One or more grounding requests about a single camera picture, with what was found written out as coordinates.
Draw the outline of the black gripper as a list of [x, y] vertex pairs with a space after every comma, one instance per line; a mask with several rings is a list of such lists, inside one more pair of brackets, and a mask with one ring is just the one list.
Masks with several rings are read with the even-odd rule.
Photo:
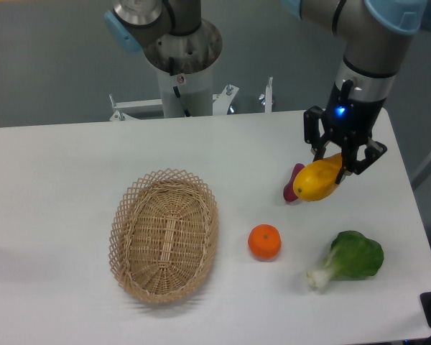
[[[304, 140], [311, 145], [313, 161], [324, 158], [329, 141], [342, 147], [342, 163], [335, 179], [337, 185], [347, 175], [360, 175], [387, 152], [386, 145], [372, 139], [372, 129], [385, 99], [358, 101], [350, 97], [355, 89], [351, 80], [344, 81], [340, 88], [334, 85], [325, 110], [313, 106], [303, 114]], [[319, 123], [323, 114], [325, 132], [321, 134]], [[364, 158], [358, 160], [362, 145], [366, 145]]]

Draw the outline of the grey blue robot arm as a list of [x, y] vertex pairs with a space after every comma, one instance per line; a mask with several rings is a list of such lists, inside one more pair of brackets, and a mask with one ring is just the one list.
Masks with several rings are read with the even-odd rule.
[[[347, 43], [327, 106], [304, 114], [305, 141], [316, 160], [328, 143], [340, 147], [337, 180], [360, 174], [386, 152], [372, 129], [426, 2], [284, 1], [283, 6]], [[222, 39], [202, 18], [199, 1], [115, 1], [104, 20], [126, 51], [143, 52], [157, 71], [166, 117], [213, 113], [211, 68]]]

